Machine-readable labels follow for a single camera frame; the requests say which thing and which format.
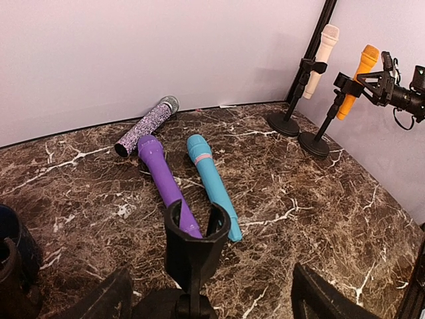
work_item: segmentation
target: microphone handle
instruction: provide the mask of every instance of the microphone handle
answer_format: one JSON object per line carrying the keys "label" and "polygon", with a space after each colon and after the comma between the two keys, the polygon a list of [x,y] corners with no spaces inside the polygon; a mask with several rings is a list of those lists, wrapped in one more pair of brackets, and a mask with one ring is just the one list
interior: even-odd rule
{"label": "microphone handle", "polygon": [[145,164],[151,172],[165,206],[168,207],[175,201],[181,200],[180,229],[194,238],[202,238],[198,223],[175,182],[164,156],[160,153],[152,153]]}
{"label": "microphone handle", "polygon": [[214,161],[211,156],[199,160],[196,163],[197,170],[201,176],[202,183],[207,191],[208,198],[211,203],[219,204],[228,213],[231,220],[231,227],[228,237],[231,241],[241,241],[242,232],[238,225],[238,215],[234,210],[232,201],[228,196],[226,187],[224,186],[220,174],[218,174]]}

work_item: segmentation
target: cable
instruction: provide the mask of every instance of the cable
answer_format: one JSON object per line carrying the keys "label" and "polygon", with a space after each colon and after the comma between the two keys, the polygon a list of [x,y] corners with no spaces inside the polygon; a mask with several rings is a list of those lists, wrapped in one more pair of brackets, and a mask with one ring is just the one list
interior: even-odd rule
{"label": "cable", "polygon": [[400,126],[403,130],[406,130],[406,131],[410,131],[411,129],[413,129],[414,116],[412,116],[412,123],[410,124],[410,127],[407,128],[406,126],[404,126],[403,124],[401,124],[400,121],[398,121],[397,116],[396,116],[396,110],[399,111],[398,108],[393,108],[392,109],[392,115],[394,115],[394,119],[395,119],[396,123],[398,124],[398,126]]}

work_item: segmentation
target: round stand base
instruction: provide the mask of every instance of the round stand base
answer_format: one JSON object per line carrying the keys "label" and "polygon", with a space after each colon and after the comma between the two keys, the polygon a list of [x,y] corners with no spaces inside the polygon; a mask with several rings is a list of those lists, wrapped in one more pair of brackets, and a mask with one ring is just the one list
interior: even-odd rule
{"label": "round stand base", "polygon": [[290,118],[289,121],[284,121],[285,114],[282,112],[271,113],[267,116],[267,123],[270,127],[285,136],[294,138],[299,134],[299,126],[297,122]]}
{"label": "round stand base", "polygon": [[329,155],[329,146],[325,141],[320,139],[316,142],[314,140],[315,134],[310,132],[302,132],[298,136],[298,142],[301,148],[311,155],[326,158]]}

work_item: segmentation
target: microphone clip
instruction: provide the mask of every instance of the microphone clip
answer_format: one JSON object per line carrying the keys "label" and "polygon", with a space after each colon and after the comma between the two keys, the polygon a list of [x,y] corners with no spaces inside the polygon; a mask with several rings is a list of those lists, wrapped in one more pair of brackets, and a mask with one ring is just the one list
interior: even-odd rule
{"label": "microphone clip", "polygon": [[303,71],[308,74],[310,74],[311,71],[315,71],[319,74],[323,74],[326,72],[327,63],[316,62],[315,59],[302,58],[301,62],[299,63],[299,67],[302,68]]}

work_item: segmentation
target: microphone grille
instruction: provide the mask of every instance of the microphone grille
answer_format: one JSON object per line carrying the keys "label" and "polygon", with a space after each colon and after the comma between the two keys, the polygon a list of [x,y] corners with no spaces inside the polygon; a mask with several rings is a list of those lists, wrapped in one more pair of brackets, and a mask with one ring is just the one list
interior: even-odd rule
{"label": "microphone grille", "polygon": [[367,45],[363,49],[363,53],[369,55],[371,59],[373,59],[375,62],[379,59],[379,50],[375,48],[373,45]]}
{"label": "microphone grille", "polygon": [[179,110],[179,100],[174,96],[168,95],[162,98],[159,103],[168,105],[168,107],[170,107],[171,114],[174,114]]}
{"label": "microphone grille", "polygon": [[335,40],[338,40],[339,29],[335,25],[326,25],[323,28],[322,35],[326,35],[329,38],[334,38]]}

